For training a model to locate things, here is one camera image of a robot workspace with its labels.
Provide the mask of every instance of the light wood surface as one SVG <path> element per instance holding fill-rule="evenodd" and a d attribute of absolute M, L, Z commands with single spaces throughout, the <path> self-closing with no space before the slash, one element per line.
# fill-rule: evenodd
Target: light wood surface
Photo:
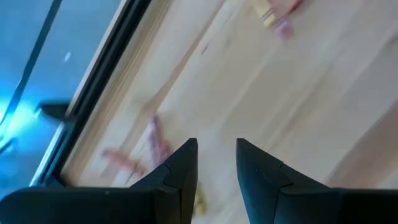
<path fill-rule="evenodd" d="M 283 41 L 250 1 L 161 6 L 127 48 L 63 176 L 84 186 L 136 182 L 123 170 L 100 176 L 101 153 L 120 150 L 151 167 L 147 124 L 157 113 L 173 149 L 198 138 L 206 215 L 194 223 L 248 223 L 236 138 L 332 186 L 398 187 L 397 145 L 377 137 L 398 129 L 380 126 L 395 121 L 397 11 L 395 0 L 308 0 Z"/>

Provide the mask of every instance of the yellow object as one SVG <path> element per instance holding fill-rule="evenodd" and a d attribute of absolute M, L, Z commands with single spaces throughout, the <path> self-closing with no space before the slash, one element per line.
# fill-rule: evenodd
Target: yellow object
<path fill-rule="evenodd" d="M 252 5 L 259 15 L 264 26 L 269 27 L 273 25 L 276 18 L 272 11 L 271 5 L 267 0 L 252 0 Z"/>
<path fill-rule="evenodd" d="M 195 214 L 204 215 L 205 214 L 205 204 L 199 203 L 196 206 Z"/>
<path fill-rule="evenodd" d="M 201 196 L 196 193 L 195 194 L 195 201 L 194 201 L 193 204 L 197 205 L 198 203 L 201 203 Z"/>

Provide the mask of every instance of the wooden floor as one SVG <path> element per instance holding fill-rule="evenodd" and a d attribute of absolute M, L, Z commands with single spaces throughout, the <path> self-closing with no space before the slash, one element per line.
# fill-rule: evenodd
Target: wooden floor
<path fill-rule="evenodd" d="M 151 167 L 147 124 L 157 113 L 174 149 L 198 138 L 206 215 L 194 223 L 248 223 L 236 138 L 330 186 L 398 187 L 397 1 L 307 0 L 289 40 L 250 1 L 151 7 L 64 167 L 71 183 L 136 182 L 125 171 L 101 176 L 101 153 Z"/>

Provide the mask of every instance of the glass pane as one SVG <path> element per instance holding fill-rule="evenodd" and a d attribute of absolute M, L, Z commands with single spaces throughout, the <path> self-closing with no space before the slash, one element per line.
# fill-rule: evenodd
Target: glass pane
<path fill-rule="evenodd" d="M 32 51 L 51 0 L 5 0 L 0 9 L 0 117 Z M 7 131 L 15 137 L 0 154 L 0 198 L 27 187 L 58 123 L 35 117 L 42 100 L 70 100 L 120 0 L 63 1 Z"/>

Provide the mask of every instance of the blue light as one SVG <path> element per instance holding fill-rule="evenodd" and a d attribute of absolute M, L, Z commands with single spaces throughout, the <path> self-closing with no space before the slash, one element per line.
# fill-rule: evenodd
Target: blue light
<path fill-rule="evenodd" d="M 5 115 L 4 112 L 7 106 L 8 101 L 0 101 L 0 120 L 2 120 Z M 29 128 L 35 120 L 34 107 L 28 102 L 22 101 L 19 103 L 9 127 L 0 127 L 0 134 L 3 134 L 7 138 L 17 137 L 20 133 Z"/>

